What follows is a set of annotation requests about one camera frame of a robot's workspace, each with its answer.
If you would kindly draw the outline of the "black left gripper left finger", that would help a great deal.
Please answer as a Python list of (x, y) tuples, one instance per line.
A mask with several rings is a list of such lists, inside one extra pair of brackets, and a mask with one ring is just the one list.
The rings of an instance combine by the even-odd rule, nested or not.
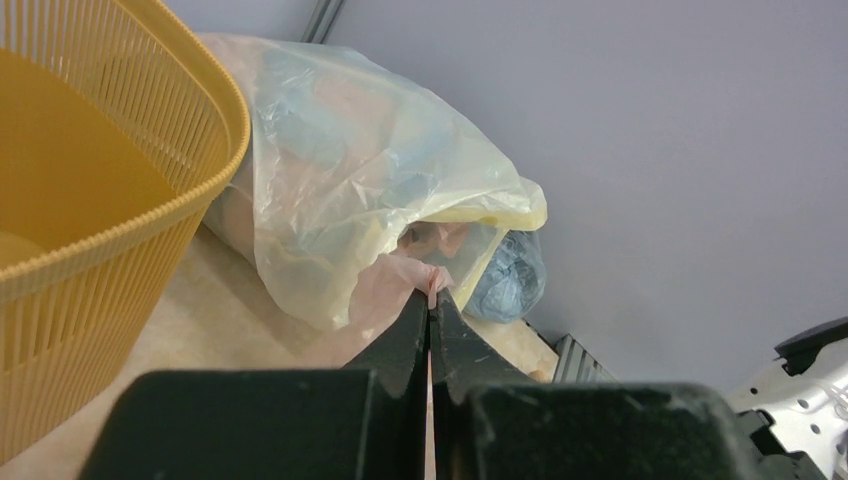
[(157, 370), (118, 397), (83, 479), (421, 479), (428, 305), (338, 369)]

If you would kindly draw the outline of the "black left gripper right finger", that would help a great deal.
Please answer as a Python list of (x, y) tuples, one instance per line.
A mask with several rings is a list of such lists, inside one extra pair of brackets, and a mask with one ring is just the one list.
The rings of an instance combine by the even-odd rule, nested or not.
[(430, 313), (440, 479), (758, 479), (729, 406), (687, 383), (542, 383), (441, 292)]

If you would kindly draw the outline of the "pink plastic trash bag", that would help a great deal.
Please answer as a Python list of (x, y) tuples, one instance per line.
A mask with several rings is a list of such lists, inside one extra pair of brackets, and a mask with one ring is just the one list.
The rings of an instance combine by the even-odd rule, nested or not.
[(438, 293), (453, 285), (447, 269), (420, 260), (382, 254), (363, 270), (351, 296), (350, 344), (364, 348), (391, 326), (414, 291), (425, 295), (433, 309)]

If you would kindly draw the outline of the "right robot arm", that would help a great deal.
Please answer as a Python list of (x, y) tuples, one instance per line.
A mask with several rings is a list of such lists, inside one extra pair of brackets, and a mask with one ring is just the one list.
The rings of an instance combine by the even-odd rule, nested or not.
[(847, 319), (807, 329), (726, 400), (768, 479), (847, 477)]

